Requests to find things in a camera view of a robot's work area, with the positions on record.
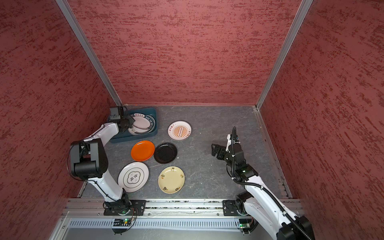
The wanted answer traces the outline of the green lettered rim plate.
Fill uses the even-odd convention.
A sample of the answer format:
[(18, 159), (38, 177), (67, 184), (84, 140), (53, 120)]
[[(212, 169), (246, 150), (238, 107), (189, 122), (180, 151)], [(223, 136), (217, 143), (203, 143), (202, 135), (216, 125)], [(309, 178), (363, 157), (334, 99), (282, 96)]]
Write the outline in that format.
[(150, 115), (133, 113), (130, 116), (135, 120), (133, 125), (129, 128), (131, 135), (143, 135), (150, 133), (156, 126), (156, 121)]

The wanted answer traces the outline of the orange sunburst pattern plate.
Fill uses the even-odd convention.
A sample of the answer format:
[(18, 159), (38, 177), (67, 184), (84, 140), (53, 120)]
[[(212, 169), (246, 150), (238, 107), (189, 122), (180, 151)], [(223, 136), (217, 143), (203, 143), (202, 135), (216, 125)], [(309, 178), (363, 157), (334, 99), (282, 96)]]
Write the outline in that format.
[(167, 129), (168, 136), (175, 141), (184, 141), (192, 133), (191, 125), (186, 121), (175, 121)]

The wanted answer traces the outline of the pale yellow plate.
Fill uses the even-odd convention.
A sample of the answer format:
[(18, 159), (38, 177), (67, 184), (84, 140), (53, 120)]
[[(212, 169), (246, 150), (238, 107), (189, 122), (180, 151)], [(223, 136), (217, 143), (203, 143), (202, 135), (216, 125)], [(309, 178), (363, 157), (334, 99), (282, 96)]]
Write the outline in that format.
[(176, 166), (165, 168), (158, 177), (158, 185), (162, 192), (174, 194), (182, 189), (185, 183), (185, 174)]

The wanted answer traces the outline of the white plate black flower outline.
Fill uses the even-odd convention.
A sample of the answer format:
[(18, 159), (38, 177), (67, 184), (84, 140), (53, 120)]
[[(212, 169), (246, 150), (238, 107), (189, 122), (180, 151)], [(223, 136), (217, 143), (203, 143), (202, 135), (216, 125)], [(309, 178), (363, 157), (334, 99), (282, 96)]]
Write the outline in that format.
[(127, 193), (135, 193), (146, 185), (149, 176), (150, 171), (146, 164), (141, 162), (130, 163), (121, 170), (118, 184)]

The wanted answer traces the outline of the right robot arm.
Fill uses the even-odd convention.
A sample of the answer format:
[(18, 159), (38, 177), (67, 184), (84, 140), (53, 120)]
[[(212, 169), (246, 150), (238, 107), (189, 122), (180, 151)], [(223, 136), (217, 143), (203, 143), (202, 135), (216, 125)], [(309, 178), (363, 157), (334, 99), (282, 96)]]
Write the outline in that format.
[(274, 240), (314, 240), (312, 224), (305, 216), (297, 216), (266, 186), (257, 171), (246, 162), (239, 143), (227, 147), (212, 144), (212, 156), (225, 161), (231, 179), (245, 188), (237, 195), (236, 209), (249, 215)]

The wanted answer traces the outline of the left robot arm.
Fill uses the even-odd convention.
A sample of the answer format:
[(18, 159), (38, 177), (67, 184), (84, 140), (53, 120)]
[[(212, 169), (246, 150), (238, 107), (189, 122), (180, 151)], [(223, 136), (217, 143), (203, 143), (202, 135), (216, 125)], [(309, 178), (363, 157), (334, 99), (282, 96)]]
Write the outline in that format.
[(110, 108), (109, 122), (104, 123), (87, 138), (71, 143), (67, 170), (77, 181), (93, 185), (112, 211), (128, 209), (131, 202), (126, 191), (110, 174), (105, 145), (117, 134), (128, 130), (135, 120), (125, 115), (125, 107)]

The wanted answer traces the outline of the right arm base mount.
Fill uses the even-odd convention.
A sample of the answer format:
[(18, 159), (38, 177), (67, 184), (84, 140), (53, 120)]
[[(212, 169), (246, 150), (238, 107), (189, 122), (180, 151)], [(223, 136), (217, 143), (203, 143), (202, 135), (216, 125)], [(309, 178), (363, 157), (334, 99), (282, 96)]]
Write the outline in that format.
[(241, 200), (223, 200), (223, 213), (224, 216), (248, 216), (245, 210), (244, 202)]

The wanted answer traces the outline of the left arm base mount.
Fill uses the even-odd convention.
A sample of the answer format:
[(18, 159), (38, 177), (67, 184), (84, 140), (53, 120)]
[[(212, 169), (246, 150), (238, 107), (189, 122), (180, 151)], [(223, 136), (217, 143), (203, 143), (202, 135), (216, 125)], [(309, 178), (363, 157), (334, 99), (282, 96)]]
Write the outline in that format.
[(128, 203), (104, 202), (104, 216), (142, 216), (146, 203), (146, 200), (130, 200)]

